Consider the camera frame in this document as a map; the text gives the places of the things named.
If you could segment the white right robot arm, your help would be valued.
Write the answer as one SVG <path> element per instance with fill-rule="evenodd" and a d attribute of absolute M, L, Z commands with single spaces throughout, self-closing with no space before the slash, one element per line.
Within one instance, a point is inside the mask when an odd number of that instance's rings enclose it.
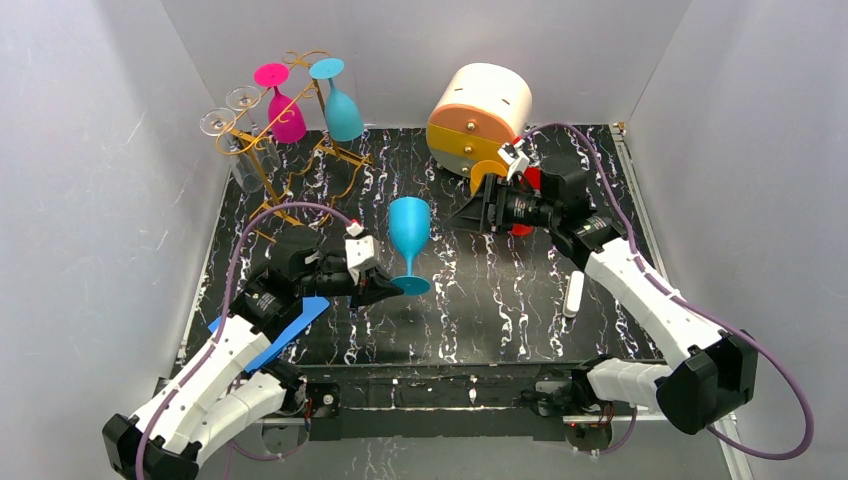
<path fill-rule="evenodd" d="M 541 173 L 537 190 L 488 173 L 448 223 L 478 233 L 515 225 L 546 229 L 556 250 L 610 292 L 659 347 L 663 365 L 600 355 L 573 368 L 567 396 L 574 404 L 645 406 L 694 435 L 752 400 L 756 349 L 698 319 L 673 301 L 669 288 L 650 281 L 650 266 L 632 252 L 622 228 L 592 207 L 585 171 Z"/>

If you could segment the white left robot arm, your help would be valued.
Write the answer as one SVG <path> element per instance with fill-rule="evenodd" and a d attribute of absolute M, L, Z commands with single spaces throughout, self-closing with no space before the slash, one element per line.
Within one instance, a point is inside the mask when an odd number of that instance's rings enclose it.
<path fill-rule="evenodd" d="M 267 351 L 308 327 L 306 301 L 346 297 L 357 308 L 403 293 L 379 265 L 379 241 L 356 224 L 347 233 L 336 250 L 316 245 L 307 227 L 276 242 L 185 367 L 135 412 L 105 423 L 107 457 L 122 478 L 194 479 L 250 424 L 305 405 L 304 378 Z"/>

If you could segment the red plastic wine glass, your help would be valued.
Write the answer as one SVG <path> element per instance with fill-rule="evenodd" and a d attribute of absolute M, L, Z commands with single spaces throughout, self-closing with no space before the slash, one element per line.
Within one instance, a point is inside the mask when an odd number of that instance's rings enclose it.
<path fill-rule="evenodd" d="M 521 215 L 513 222 L 510 233 L 513 236 L 523 237 L 530 235 L 534 226 L 532 224 L 533 202 L 541 183 L 541 170 L 539 167 L 527 167 L 522 173 L 513 175 L 512 183 L 518 188 L 521 196 Z"/>

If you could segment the teal wine glass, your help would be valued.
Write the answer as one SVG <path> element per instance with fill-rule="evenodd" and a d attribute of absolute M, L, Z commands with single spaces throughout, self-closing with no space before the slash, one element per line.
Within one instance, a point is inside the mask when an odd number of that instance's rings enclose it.
<path fill-rule="evenodd" d="M 429 240 L 430 207 L 418 197 L 401 197 L 389 206 L 389 237 L 406 263 L 406 274 L 391 279 L 405 295 L 418 296 L 430 290 L 427 279 L 413 273 L 414 262 Z"/>
<path fill-rule="evenodd" d="M 344 67 L 344 61 L 339 58 L 325 58 L 313 64 L 309 70 L 314 80 L 326 80 L 328 83 L 329 94 L 325 99 L 324 117 L 331 139 L 337 142 L 353 141 L 365 130 L 358 106 L 335 84 L 335 78 Z"/>

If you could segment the yellow plastic wine glass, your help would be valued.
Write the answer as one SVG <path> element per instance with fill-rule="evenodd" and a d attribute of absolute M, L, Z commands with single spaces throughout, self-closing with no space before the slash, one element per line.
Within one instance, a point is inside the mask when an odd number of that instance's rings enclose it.
<path fill-rule="evenodd" d="M 505 177 L 507 167 L 500 160 L 483 160 L 477 162 L 470 170 L 470 192 L 474 196 L 488 174 Z"/>

